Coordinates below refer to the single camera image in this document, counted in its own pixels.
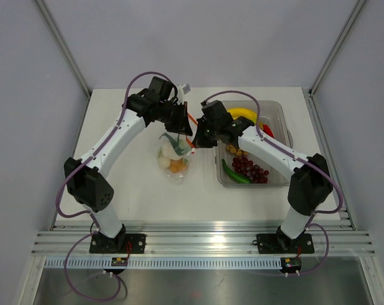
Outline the clear zip top bag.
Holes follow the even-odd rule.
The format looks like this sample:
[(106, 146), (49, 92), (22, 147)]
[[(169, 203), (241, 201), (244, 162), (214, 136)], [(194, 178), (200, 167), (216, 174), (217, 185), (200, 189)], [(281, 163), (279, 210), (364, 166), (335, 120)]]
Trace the clear zip top bag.
[(156, 163), (161, 173), (172, 184), (180, 185), (189, 172), (195, 152), (196, 148), (190, 136), (165, 130), (157, 138)]

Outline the white cauliflower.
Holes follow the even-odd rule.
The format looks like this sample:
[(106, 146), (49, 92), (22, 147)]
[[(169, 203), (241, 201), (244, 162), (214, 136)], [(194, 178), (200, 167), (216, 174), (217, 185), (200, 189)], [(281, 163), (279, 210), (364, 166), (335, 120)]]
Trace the white cauliflower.
[(159, 153), (157, 156), (157, 164), (160, 168), (162, 168), (164, 170), (169, 170), (170, 160), (171, 159), (179, 160), (181, 158), (183, 158), (185, 160), (185, 162), (187, 163), (187, 168), (188, 168), (188, 161), (186, 160), (186, 157), (177, 155), (174, 152), (170, 143), (165, 142), (159, 150)]

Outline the orange yellow pepper cluster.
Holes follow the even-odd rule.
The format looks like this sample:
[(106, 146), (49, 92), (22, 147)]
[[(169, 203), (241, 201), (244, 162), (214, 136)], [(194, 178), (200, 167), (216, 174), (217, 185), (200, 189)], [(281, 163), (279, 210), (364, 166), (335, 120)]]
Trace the orange yellow pepper cluster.
[(172, 173), (179, 173), (183, 172), (187, 169), (187, 163), (183, 158), (179, 160), (170, 160), (169, 170)]

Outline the yellow banana bunch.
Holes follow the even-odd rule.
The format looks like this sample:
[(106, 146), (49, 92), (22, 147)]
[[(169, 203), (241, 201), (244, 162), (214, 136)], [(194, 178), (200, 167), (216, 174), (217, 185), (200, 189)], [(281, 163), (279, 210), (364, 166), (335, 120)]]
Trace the yellow banana bunch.
[(235, 108), (230, 108), (227, 109), (227, 111), (231, 114), (233, 120), (236, 120), (240, 117), (246, 118), (253, 123), (258, 123), (257, 122), (257, 113), (250, 109), (242, 108), (242, 107), (235, 107)]

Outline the green chili pepper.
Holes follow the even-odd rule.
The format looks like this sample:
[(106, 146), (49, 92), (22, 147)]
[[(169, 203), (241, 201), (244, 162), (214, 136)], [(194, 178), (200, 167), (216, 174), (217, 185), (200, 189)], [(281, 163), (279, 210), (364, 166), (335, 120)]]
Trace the green chili pepper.
[(227, 165), (227, 162), (222, 159), (222, 168), (223, 168), (223, 171), (226, 173), (226, 175), (231, 179), (233, 180), (234, 182), (238, 183), (238, 184), (250, 184), (251, 181), (246, 178), (245, 176), (242, 176), (236, 172), (234, 172), (233, 170), (231, 170), (228, 165)]

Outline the red chili pepper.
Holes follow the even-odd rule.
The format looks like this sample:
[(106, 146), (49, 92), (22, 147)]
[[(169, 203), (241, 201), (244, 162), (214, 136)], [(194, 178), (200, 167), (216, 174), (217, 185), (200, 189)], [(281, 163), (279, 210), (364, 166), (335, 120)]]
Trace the red chili pepper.
[(263, 124), (262, 127), (263, 127), (262, 130), (263, 130), (268, 136), (274, 138), (274, 134), (273, 134), (273, 132), (271, 131), (271, 129), (269, 128), (268, 125)]

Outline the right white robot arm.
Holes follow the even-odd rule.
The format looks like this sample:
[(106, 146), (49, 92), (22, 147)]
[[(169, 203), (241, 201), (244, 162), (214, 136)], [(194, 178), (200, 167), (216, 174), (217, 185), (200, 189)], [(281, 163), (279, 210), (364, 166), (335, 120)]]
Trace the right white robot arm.
[(234, 119), (219, 100), (202, 102), (202, 117), (197, 120), (193, 140), (196, 148), (212, 148), (219, 142), (232, 144), (254, 154), (289, 180), (290, 208), (275, 234), (277, 249), (290, 252), (317, 208), (331, 194), (326, 159), (320, 154), (306, 156), (265, 135), (250, 119)]

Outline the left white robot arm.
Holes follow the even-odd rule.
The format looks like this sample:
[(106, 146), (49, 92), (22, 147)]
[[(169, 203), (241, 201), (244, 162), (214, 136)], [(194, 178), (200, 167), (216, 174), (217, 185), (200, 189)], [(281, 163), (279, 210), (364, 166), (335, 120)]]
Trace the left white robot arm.
[(112, 206), (114, 189), (107, 177), (129, 143), (151, 123), (162, 122), (168, 132), (192, 135), (185, 101), (189, 91), (188, 84), (175, 85), (154, 74), (147, 88), (125, 94), (119, 117), (88, 152), (64, 163), (64, 187), (96, 226), (91, 233), (92, 253), (118, 253), (129, 247), (125, 225)]

